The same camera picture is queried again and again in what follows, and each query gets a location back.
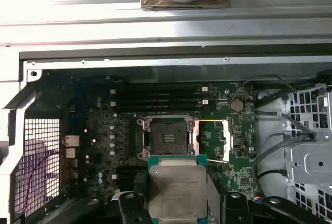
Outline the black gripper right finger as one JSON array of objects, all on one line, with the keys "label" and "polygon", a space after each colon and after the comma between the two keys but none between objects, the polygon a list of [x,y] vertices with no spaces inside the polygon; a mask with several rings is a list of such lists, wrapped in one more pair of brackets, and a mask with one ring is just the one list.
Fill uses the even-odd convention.
[{"label": "black gripper right finger", "polygon": [[281,197],[255,203],[236,191],[226,191],[220,180],[207,181],[208,207],[216,223],[329,223]]}]

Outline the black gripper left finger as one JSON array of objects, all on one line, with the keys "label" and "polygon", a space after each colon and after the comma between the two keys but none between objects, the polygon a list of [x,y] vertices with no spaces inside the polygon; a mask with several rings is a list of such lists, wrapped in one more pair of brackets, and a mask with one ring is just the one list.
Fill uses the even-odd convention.
[{"label": "black gripper left finger", "polygon": [[148,175],[137,174],[133,191],[119,192],[106,204],[81,199],[61,205],[44,218],[44,223],[152,223],[144,206],[148,193]]}]

